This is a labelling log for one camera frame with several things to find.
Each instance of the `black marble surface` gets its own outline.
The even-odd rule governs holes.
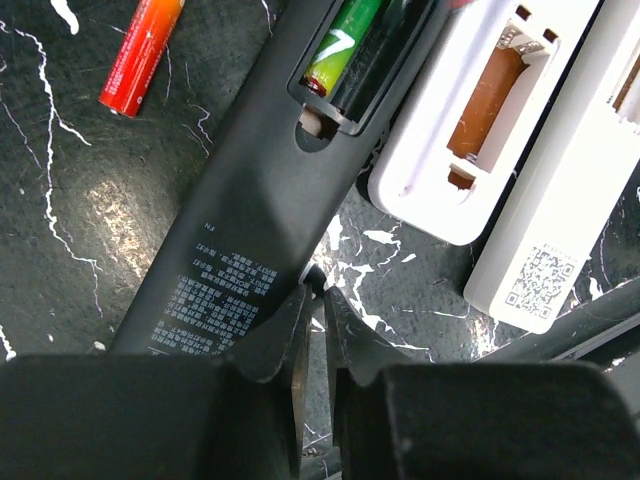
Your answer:
[[[128,119],[97,98],[136,2],[0,4],[3,359],[108,347],[283,6],[188,0],[138,117]],[[65,15],[77,19],[76,34]],[[639,224],[640,169],[565,313],[640,278]],[[314,259],[406,354],[471,361],[525,334],[462,298],[482,243],[445,244],[380,213],[354,187]],[[322,323],[318,312],[308,443],[329,431]]]

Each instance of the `white plastic device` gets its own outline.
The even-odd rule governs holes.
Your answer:
[[[605,0],[467,283],[546,332],[640,159],[640,2]]]
[[[475,240],[597,4],[476,0],[460,10],[416,80],[373,169],[374,205],[454,245]],[[514,65],[524,70],[519,76]],[[495,82],[489,93],[500,87],[506,99],[482,103],[485,74]],[[515,83],[503,85],[508,78]],[[476,100],[480,112],[471,111]],[[484,124],[465,120],[477,113]],[[462,138],[454,153],[450,144],[466,132],[480,137],[474,152],[465,153]]]

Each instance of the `battery slot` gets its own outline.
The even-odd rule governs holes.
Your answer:
[[[471,190],[476,178],[453,163],[449,168],[449,183],[458,187],[458,190]]]
[[[408,3],[384,0],[332,89],[326,89],[325,94],[321,88],[322,78],[309,78],[310,64],[320,45],[314,41],[311,43],[313,53],[309,51],[305,55],[298,74],[289,83],[289,91],[301,104],[315,105],[325,113],[339,112],[340,131],[357,135],[384,98],[436,8],[435,0]],[[319,35],[325,34],[325,31],[319,32]],[[325,103],[325,107],[320,107],[319,102]]]
[[[328,115],[307,105],[303,108],[296,125],[296,141],[305,152],[319,152],[329,145],[339,127],[340,125]]]
[[[640,41],[616,87],[613,108],[621,118],[640,126]]]
[[[527,31],[522,12],[516,12],[505,26],[448,143],[455,156],[489,173],[542,77],[558,38],[548,29],[546,36]]]
[[[518,8],[516,8],[516,15],[523,20],[526,20],[531,16],[531,12],[525,6],[519,5]]]

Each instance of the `orange and red battery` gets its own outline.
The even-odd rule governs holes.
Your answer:
[[[129,117],[140,108],[185,0],[141,0],[100,102]]]

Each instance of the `marble pattern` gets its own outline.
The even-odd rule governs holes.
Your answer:
[[[106,350],[283,8],[189,0],[139,116],[128,119],[97,98],[135,2],[0,5],[2,358]],[[368,170],[314,254],[364,321],[431,362],[472,361],[521,338],[461,296],[486,233],[455,247],[403,225],[366,200]],[[563,313],[637,281],[639,224],[640,169]],[[311,418],[324,420],[307,425],[311,445],[329,435],[323,322],[319,311]]]

